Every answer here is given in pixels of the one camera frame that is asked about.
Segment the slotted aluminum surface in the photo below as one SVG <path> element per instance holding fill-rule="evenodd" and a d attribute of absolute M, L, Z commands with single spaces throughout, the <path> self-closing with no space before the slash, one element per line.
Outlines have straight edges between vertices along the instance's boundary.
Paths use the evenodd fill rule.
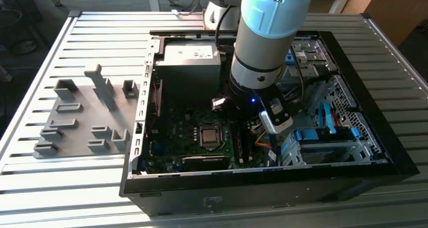
<path fill-rule="evenodd" d="M 145 63 L 149 31 L 204 28 L 200 14 L 93 13 L 69 18 L 6 132 L 0 147 L 0 224 L 4 227 L 427 227 L 427 84 L 379 32 L 359 15 L 309 15 L 303 30 L 332 31 L 384 111 L 420 174 L 350 201 L 271 210 L 149 218 L 121 198 L 124 155 L 33 157 L 49 119 L 61 78 L 78 85 L 87 63 L 103 66 L 114 84 L 137 79 Z"/>

